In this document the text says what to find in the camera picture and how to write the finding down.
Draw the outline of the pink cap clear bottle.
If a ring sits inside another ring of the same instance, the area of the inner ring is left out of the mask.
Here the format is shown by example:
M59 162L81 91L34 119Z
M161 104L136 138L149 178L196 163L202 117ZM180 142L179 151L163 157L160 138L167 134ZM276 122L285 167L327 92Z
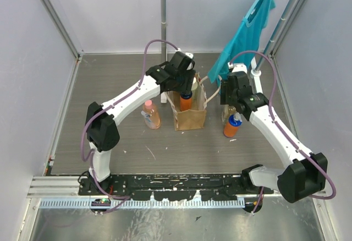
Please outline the pink cap clear bottle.
M150 129L158 129L161 126L159 111L157 106L151 100L147 100L143 104L141 114L144 118L145 124Z

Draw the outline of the blue pump bottle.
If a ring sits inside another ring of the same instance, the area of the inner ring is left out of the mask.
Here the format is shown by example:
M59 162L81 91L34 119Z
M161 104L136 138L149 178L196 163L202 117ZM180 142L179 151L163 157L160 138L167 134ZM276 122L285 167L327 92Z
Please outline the blue pump bottle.
M192 92L180 94L180 111L184 112L192 108Z

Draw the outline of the amber bottle white cap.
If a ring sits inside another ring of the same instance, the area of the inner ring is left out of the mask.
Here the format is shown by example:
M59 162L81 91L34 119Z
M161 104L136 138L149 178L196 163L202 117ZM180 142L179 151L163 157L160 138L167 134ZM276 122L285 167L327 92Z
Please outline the amber bottle white cap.
M236 114L236 108L234 106L225 105L222 112L222 123L225 125L231 115Z

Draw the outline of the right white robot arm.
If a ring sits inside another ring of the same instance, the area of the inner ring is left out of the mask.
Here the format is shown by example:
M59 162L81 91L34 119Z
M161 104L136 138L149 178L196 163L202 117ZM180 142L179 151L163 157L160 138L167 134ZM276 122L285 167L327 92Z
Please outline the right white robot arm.
M253 93L244 71L231 72L221 81L221 104L230 105L266 138L279 156L283 169L263 165L246 168L241 187L252 194L260 187L276 190L289 203L316 196L326 185L328 160L314 154L283 124L262 93Z

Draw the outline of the orange bottle blue cap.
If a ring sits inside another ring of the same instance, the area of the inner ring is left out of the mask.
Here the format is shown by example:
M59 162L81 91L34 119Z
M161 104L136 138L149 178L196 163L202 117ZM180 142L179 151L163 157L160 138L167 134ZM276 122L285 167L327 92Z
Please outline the orange bottle blue cap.
M240 113L235 113L229 116L226 125L223 129L223 134L227 138L232 138L237 131L239 130L240 126L242 125L242 118Z

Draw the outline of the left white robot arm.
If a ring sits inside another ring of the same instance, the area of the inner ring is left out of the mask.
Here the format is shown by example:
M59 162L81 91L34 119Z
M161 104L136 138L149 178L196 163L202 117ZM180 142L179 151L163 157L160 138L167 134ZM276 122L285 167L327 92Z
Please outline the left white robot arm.
M164 92L190 93L194 66L194 55L178 50L169 61L145 69L142 78L120 95L101 105L89 105L86 135L92 151L90 174L94 176L90 188L96 194L103 195L110 189L107 178L112 149L120 140L118 125L144 102Z

